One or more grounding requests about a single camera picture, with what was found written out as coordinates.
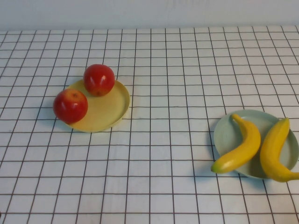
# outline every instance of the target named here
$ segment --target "plate rim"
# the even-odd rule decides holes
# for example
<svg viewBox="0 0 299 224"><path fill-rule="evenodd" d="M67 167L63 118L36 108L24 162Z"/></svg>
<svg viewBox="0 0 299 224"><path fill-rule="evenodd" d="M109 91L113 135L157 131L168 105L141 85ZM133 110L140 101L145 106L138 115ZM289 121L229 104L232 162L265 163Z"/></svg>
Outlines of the plate rim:
<svg viewBox="0 0 299 224"><path fill-rule="evenodd" d="M253 109L237 110L237 111L233 111L233 112L230 112L230 113L224 115L224 116L217 122L217 124L216 124L216 126L215 126L215 129L214 129L214 137L213 137L213 139L214 139L214 145L215 145L216 151L218 152L219 156L222 156L223 154L221 154L221 153L219 152L219 150L217 149L217 146L216 146L217 143L216 143L216 140L215 140L215 139L216 139L216 136L219 135L218 133L219 133L219 131L220 131L220 130L219 130L219 126L221 125L221 121L224 121L225 118L229 118L229 117L230 117L232 114L234 114L234 113L240 115L239 113L242 113L242 112L252 112L252 113L255 113L255 114L256 114L256 113L264 114L264 115L266 115L266 116L270 116L271 118L273 118L273 119L279 121L279 118L277 118L276 116L274 116L274 115L272 115L272 114L270 114L270 113L267 113L267 112L264 112L264 111L259 111L259 110L253 110ZM298 158L299 158L299 144L298 144L298 140L297 140L295 134L293 133L293 131L291 130L291 128L290 128L289 134L290 134L290 135L294 138L294 140L295 140L296 149L297 149L297 152L298 152L298 153L297 153L296 161L298 161ZM296 163L294 163L294 165L290 166L289 169L293 169L293 168L295 167ZM256 178L256 179L270 179L270 178L268 178L268 177L267 177L267 178L261 178L261 177L258 177L258 176L253 176L253 175L245 174L245 173L239 171L238 169L235 169L234 171L237 172L237 173L239 173L239 174L242 174L242 175L244 175L244 176L251 177L251 178Z"/></svg>
<svg viewBox="0 0 299 224"><path fill-rule="evenodd" d="M83 79L80 79L80 80L78 80L78 81L76 81L76 82L70 84L70 85L67 87L67 89L71 88L71 86L74 85L74 84L76 84L76 83L82 82L82 80L83 80ZM97 129L97 130L95 130L95 131L85 131L85 130L82 130L82 129L74 128L72 125L69 125L69 124L66 124L66 123L65 123L65 124L66 124L68 127L72 128L72 129L74 129L74 130L76 130L76 131L82 132L82 133L98 133L98 132L102 132L102 131L104 131L104 130L106 130L106 129L108 129L108 128L111 128L111 127L115 126L116 124L118 124L118 123L123 119L123 117L126 115L128 109L129 109L129 107L130 107L130 104L131 104L131 97L130 97L130 93L129 93L128 89L126 88L126 86L125 86L124 84L122 84L122 83L121 83L120 81L118 81L118 80L115 80L115 84L116 84L116 85L119 85L119 86L124 90L124 91L123 91L123 92L125 93L124 95L125 95L125 97L126 97L127 100L128 100L127 105L124 107L124 112L123 112L123 114L117 119L117 121L115 121L114 123L111 123L111 124L109 124L109 125L107 125L107 126L103 126L101 129Z"/></svg>

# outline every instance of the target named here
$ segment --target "apple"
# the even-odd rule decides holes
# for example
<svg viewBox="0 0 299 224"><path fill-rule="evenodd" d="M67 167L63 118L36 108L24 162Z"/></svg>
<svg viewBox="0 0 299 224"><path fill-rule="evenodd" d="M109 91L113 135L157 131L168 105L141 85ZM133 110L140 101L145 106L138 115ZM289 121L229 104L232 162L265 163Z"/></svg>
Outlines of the apple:
<svg viewBox="0 0 299 224"><path fill-rule="evenodd" d="M93 96L108 94L114 84L115 76L111 68L103 64L90 65L83 75L84 87Z"/></svg>
<svg viewBox="0 0 299 224"><path fill-rule="evenodd" d="M57 118L66 124L78 122L87 113L87 98L79 90L65 89L55 97L53 110Z"/></svg>

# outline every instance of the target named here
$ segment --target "yellow banana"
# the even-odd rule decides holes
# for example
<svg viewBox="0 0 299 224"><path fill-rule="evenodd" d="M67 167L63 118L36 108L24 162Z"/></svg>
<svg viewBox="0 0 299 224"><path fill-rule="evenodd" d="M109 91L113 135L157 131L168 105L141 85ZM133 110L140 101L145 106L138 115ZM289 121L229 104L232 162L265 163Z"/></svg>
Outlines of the yellow banana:
<svg viewBox="0 0 299 224"><path fill-rule="evenodd" d="M262 168L269 178L278 182L299 179L299 173L290 171L279 161L289 130L289 119L281 119L269 130L261 147L260 162Z"/></svg>
<svg viewBox="0 0 299 224"><path fill-rule="evenodd" d="M244 165L255 156L261 144L261 135L254 123L242 119L237 114L232 114L231 117L239 125L243 141L237 148L221 156L214 162L211 171L215 173L227 173Z"/></svg>

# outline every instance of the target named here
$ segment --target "grid tablecloth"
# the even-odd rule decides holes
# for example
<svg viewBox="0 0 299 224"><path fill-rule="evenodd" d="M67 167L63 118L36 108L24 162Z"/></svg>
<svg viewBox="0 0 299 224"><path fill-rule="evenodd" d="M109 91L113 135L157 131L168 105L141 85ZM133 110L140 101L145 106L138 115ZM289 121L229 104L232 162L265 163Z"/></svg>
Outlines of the grid tablecloth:
<svg viewBox="0 0 299 224"><path fill-rule="evenodd" d="M298 57L296 26L0 32L0 223L299 223L298 181L210 171L229 112L289 117L299 136ZM80 133L52 103L94 63L131 105Z"/></svg>

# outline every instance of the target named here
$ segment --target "plate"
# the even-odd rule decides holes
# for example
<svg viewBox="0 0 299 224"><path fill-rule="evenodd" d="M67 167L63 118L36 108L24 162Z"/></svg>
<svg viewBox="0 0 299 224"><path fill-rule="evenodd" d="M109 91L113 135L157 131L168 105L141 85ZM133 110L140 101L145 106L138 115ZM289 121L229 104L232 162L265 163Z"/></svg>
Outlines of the plate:
<svg viewBox="0 0 299 224"><path fill-rule="evenodd" d="M257 126L261 134L261 145L268 131L279 121L273 115L262 111L239 110L232 113L238 114L241 118L249 120ZM214 143L220 156L233 150L242 142L239 126L230 117L232 113L221 118L215 127ZM261 147L249 162L236 169L236 171L248 177L268 179L260 164L260 149ZM280 162L291 170L296 165L298 156L298 142L294 133L290 130L280 154Z"/></svg>
<svg viewBox="0 0 299 224"><path fill-rule="evenodd" d="M86 115L80 121L68 125L81 132L101 132L116 125L126 114L130 105L128 90L117 80L112 90L102 97L94 97L89 94L82 79L68 88L81 91L88 101Z"/></svg>

